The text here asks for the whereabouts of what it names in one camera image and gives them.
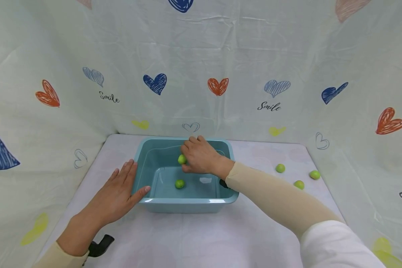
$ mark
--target plastic tub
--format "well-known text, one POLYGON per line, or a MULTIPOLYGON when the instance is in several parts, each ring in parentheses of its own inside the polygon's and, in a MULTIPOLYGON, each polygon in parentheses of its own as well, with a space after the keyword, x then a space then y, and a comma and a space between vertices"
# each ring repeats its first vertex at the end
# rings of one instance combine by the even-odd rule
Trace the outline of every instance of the plastic tub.
MULTIPOLYGON (((212 174, 187 174, 178 163, 180 147, 185 138, 148 137, 137 150, 138 162, 133 193, 143 186, 152 189, 140 201, 150 212, 157 213, 215 213, 224 205, 237 200, 238 192, 220 184, 212 174), (176 180, 184 180, 185 186, 176 189, 176 180)), ((229 142, 208 140, 219 152, 232 160, 234 154, 229 142)))

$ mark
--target table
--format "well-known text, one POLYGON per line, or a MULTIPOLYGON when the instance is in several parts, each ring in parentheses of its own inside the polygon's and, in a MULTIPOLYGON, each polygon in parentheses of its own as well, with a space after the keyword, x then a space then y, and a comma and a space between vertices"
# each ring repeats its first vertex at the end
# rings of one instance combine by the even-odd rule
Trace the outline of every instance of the table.
MULTIPOLYGON (((119 134, 108 137, 40 256, 113 170, 134 157, 144 138, 119 134)), ((251 141, 230 144, 236 161, 289 183, 303 181, 306 192, 342 218, 323 179, 309 177, 316 166, 303 145, 251 141), (279 163, 286 166, 284 173, 275 171, 279 163)), ((122 219, 101 229, 94 241, 99 243, 105 234, 115 241, 101 257, 88 258, 86 268, 302 268, 296 236, 243 194, 217 214, 153 214, 137 205, 122 219)))

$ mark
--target beige arm sleeve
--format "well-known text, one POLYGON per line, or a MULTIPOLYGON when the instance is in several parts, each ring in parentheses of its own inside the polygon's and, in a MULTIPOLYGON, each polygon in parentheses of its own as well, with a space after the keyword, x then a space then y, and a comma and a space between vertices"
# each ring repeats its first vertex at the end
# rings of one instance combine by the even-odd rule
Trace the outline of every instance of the beige arm sleeve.
POLYGON ((226 177, 226 184, 252 200, 271 219, 294 232, 298 239, 316 223, 340 221, 315 197, 280 178, 238 162, 226 177))
POLYGON ((65 253, 55 241, 33 268, 80 268, 88 258, 88 252, 82 257, 65 253))

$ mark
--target black object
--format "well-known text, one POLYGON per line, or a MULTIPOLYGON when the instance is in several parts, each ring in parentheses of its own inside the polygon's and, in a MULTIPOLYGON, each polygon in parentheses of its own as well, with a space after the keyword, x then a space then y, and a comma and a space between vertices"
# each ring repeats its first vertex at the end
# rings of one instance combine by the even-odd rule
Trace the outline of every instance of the black object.
POLYGON ((92 241, 91 245, 89 245, 89 254, 88 257, 100 257, 103 255, 111 243, 113 243, 115 239, 110 235, 106 234, 101 242, 97 244, 96 242, 92 241))
POLYGON ((225 182, 224 180, 219 180, 219 184, 220 184, 222 187, 224 187, 224 188, 226 188, 226 189, 229 189, 229 187, 227 186, 227 184, 226 184, 226 182, 225 182))

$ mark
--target small green ball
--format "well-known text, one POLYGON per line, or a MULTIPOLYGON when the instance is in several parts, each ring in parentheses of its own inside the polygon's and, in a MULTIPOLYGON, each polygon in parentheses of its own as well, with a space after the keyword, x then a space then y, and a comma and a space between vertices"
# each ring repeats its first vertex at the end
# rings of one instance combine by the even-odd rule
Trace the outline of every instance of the small green ball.
POLYGON ((277 172, 279 172, 279 173, 283 173, 284 170, 286 170, 286 167, 285 167, 283 164, 278 164, 278 165, 275 167, 275 171, 277 171, 277 172))
POLYGON ((177 159, 177 162, 179 162, 179 164, 183 165, 186 164, 186 157, 184 155, 179 155, 179 158, 177 159))
POLYGON ((295 181, 295 183, 293 185, 298 187, 301 190, 303 190, 305 188, 305 184, 303 181, 295 181))
POLYGON ((320 173, 317 170, 313 170, 309 173, 309 176, 313 179, 313 180, 318 180, 320 178, 320 173))
POLYGON ((184 180, 176 180, 175 187, 177 189, 182 189, 185 186, 185 181, 184 180))

